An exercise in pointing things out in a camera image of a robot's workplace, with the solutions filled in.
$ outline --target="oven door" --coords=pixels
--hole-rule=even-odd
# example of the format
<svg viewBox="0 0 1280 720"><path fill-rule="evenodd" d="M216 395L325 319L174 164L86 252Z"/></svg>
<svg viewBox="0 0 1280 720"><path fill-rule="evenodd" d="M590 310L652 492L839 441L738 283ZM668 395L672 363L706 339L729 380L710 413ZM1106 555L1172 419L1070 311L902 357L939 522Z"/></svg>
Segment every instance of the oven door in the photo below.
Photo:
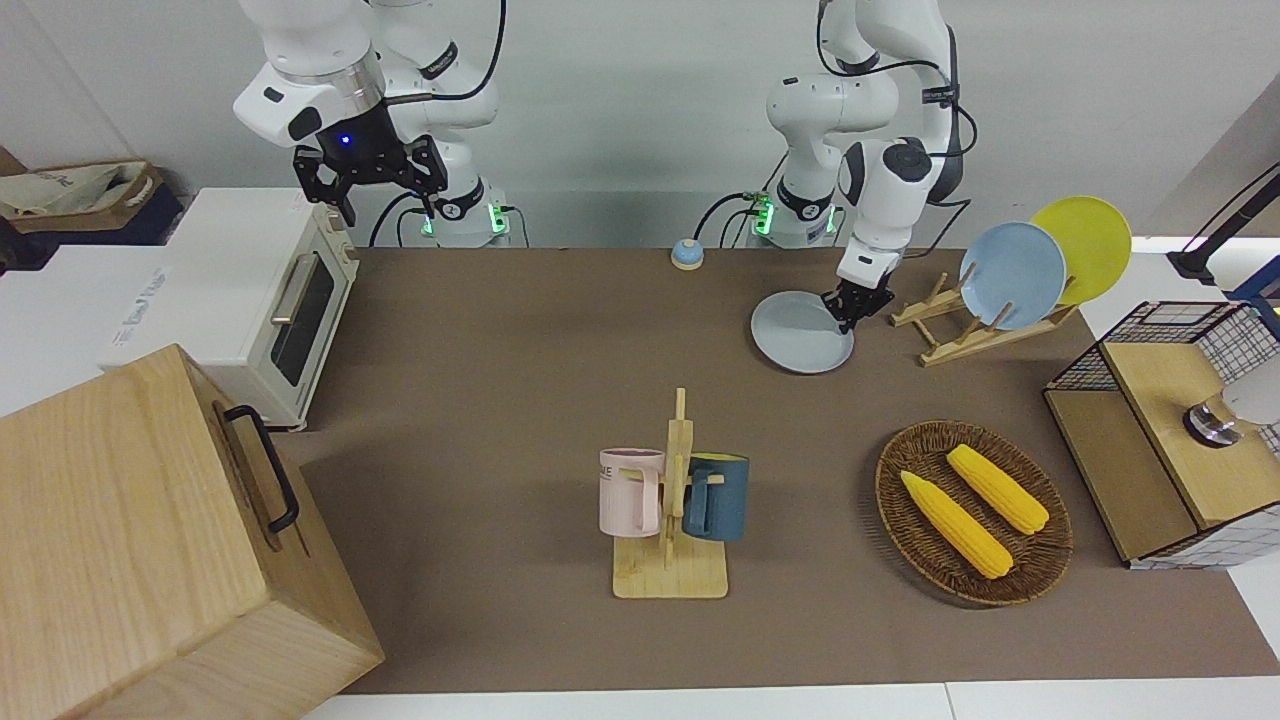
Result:
<svg viewBox="0 0 1280 720"><path fill-rule="evenodd" d="M259 361L260 377L288 411L285 418L270 418L271 424L302 423L349 290L333 249L317 228L312 233L269 318L271 329Z"/></svg>

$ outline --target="brown tablecloth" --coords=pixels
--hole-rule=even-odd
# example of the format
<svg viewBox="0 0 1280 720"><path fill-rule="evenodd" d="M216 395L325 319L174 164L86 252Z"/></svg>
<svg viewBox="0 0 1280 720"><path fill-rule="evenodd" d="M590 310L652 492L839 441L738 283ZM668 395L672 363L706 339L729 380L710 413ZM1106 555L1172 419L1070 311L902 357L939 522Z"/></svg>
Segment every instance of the brown tablecloth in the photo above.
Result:
<svg viewBox="0 0 1280 720"><path fill-rule="evenodd" d="M882 315L835 373L769 365L751 309L828 290L836 252L713 251L692 273L660 250L365 254L311 428L278 439L387 650L349 692L1280 671L1226 574L1120 565L1039 393L1091 342L1079 318L923 369L922 338ZM923 297L959 258L909 261L893 288ZM596 454L662 447L676 386L695 448L751 459L748 536L726 600L616 600ZM1076 552L1043 598L955 607L886 544L877 456L934 418L996 430L1057 482Z"/></svg>

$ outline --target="wicker basket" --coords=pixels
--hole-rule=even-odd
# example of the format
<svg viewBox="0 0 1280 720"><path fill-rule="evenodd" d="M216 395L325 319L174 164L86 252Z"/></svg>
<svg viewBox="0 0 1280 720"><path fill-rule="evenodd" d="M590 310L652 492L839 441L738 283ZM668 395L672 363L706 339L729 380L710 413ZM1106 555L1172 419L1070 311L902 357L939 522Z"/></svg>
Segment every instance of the wicker basket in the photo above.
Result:
<svg viewBox="0 0 1280 720"><path fill-rule="evenodd" d="M991 509L947 464L960 443L983 454L1048 510L1044 529L1024 536ZM996 580L983 578L911 501L899 473L910 470L945 489L1014 556L1014 569ZM1071 560L1071 521L1066 506L1039 466L1005 438L966 423L932 420L911 425L884 446L876 466L876 501L893 544L913 568L943 591L984 605L1016 605L1057 584Z"/></svg>

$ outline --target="blue mug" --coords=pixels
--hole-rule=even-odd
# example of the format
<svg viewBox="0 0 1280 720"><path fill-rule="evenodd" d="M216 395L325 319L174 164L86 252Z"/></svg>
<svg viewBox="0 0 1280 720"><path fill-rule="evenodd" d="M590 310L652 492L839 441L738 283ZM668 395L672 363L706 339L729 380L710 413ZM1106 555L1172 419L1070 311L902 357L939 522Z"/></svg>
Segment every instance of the blue mug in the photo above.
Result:
<svg viewBox="0 0 1280 720"><path fill-rule="evenodd" d="M748 460L724 452L695 452L689 460L681 529L699 539L732 542L746 530Z"/></svg>

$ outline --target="plate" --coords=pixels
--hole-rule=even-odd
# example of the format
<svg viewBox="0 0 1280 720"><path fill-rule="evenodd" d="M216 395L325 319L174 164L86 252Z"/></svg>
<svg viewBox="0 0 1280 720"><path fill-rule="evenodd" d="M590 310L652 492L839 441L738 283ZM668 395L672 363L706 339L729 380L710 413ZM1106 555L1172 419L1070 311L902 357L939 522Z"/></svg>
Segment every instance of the plate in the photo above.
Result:
<svg viewBox="0 0 1280 720"><path fill-rule="evenodd" d="M1015 530L991 509L951 465L946 454L966 443L1009 473L1048 510L1048 523L1034 536ZM973 515L1014 556L1004 578L983 578L924 518L899 475L910 470L938 486ZM955 420L931 420L900 432L876 465L876 502L890 538L931 583L982 606L1018 605L1053 588L1071 561L1071 520L1044 470L996 433Z"/></svg>
<svg viewBox="0 0 1280 720"><path fill-rule="evenodd" d="M854 333L841 333L822 297L800 290L762 300L751 313L751 337L765 357L803 375L835 370L854 352Z"/></svg>
<svg viewBox="0 0 1280 720"><path fill-rule="evenodd" d="M1053 311L1066 283L1066 260L1053 237L1030 223L1005 223L978 236L964 254L960 277L972 263L973 275L960 288L965 307L991 325L1006 302L1014 309L1001 331L1034 325Z"/></svg>
<svg viewBox="0 0 1280 720"><path fill-rule="evenodd" d="M1106 200L1064 197L1036 213L1032 224L1053 236L1066 259L1066 274L1074 278L1062 291L1062 305L1079 305L1111 290L1129 266L1133 232Z"/></svg>

